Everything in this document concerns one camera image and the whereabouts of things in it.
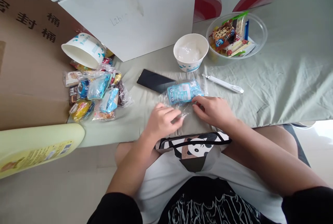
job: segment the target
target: paper cup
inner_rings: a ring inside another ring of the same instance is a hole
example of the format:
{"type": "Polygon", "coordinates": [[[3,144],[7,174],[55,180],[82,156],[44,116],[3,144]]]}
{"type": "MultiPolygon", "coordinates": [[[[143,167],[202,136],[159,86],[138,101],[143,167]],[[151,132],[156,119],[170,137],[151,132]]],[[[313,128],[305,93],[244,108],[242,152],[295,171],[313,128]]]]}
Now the paper cup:
{"type": "Polygon", "coordinates": [[[102,63],[106,52],[101,42],[87,33],[78,34],[61,48],[74,61],[94,69],[102,63]]]}
{"type": "Polygon", "coordinates": [[[204,36],[202,36],[200,34],[192,33],[192,34],[187,34],[185,36],[182,36],[181,38],[178,39],[178,41],[175,43],[175,45],[173,47],[173,55],[176,58],[178,65],[182,71],[194,72],[200,67],[202,60],[204,59],[204,57],[206,56],[206,54],[208,52],[208,48],[209,48],[209,44],[208,44],[207,39],[204,36]],[[183,61],[178,60],[178,58],[177,58],[178,49],[183,47],[184,45],[186,45],[188,43],[192,43],[192,42],[194,42],[196,44],[197,48],[199,49],[201,58],[198,61],[189,62],[189,63],[185,63],[183,61]]]}

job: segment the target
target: smartphone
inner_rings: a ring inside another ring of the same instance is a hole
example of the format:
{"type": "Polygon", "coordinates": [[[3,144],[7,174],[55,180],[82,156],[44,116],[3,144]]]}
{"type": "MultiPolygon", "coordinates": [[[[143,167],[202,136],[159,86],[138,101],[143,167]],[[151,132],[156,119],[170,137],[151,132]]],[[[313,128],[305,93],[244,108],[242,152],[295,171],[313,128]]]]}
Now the smartphone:
{"type": "Polygon", "coordinates": [[[136,83],[162,94],[168,87],[175,85],[176,81],[150,70],[143,69],[136,83]]]}

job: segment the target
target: pile of snacks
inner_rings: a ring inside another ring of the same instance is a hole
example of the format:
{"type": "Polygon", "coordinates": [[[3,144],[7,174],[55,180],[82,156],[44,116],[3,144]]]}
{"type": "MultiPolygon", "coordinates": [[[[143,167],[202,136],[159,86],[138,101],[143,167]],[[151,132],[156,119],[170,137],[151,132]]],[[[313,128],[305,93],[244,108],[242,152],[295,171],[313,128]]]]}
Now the pile of snacks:
{"type": "Polygon", "coordinates": [[[256,46],[249,41],[248,11],[241,13],[216,26],[209,36],[210,46],[219,54],[226,57],[242,57],[249,54],[256,46]]]}
{"type": "Polygon", "coordinates": [[[126,90],[121,73],[112,65],[111,58],[105,58],[95,70],[74,61],[71,65],[77,71],[64,73],[64,84],[69,88],[69,114],[74,121],[88,119],[93,112],[92,121],[112,121],[116,118],[115,109],[133,103],[126,90]]]}

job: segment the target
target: yellow snack package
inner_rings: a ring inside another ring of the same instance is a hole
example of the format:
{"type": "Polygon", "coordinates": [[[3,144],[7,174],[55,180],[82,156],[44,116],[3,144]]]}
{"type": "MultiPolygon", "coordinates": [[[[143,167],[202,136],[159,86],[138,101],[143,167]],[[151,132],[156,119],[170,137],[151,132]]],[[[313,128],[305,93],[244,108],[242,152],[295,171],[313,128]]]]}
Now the yellow snack package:
{"type": "Polygon", "coordinates": [[[90,112],[94,107],[94,103],[88,100],[79,100],[70,109],[69,114],[76,122],[80,122],[88,118],[90,112]]]}

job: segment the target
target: plastic bowl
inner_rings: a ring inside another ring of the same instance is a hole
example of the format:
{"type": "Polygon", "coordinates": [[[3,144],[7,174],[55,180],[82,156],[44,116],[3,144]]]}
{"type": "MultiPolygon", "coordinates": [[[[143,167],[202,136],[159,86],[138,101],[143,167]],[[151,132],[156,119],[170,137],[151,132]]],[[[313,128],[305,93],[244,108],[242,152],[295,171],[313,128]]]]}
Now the plastic bowl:
{"type": "MultiPolygon", "coordinates": [[[[206,39],[209,42],[209,36],[212,34],[213,29],[216,26],[221,26],[223,22],[225,22],[228,19],[233,18],[234,16],[237,16],[239,14],[241,14],[242,12],[233,12],[230,14],[227,14],[225,16],[219,17],[217,19],[215,19],[211,25],[208,27],[207,33],[206,33],[206,39]]],[[[240,59],[245,59],[248,58],[250,56],[255,55],[256,53],[258,53],[258,51],[260,51],[262,49],[262,47],[264,46],[264,44],[267,41],[267,28],[266,25],[264,24],[264,22],[257,16],[248,13],[246,16],[246,20],[250,20],[249,21],[249,37],[257,44],[257,46],[252,50],[251,53],[249,53],[246,56],[243,57],[226,57],[223,56],[219,53],[217,53],[212,47],[211,45],[209,45],[209,49],[208,49],[208,58],[211,59],[211,61],[215,64],[215,65],[228,65],[230,63],[233,63],[237,60],[240,59]]]]}

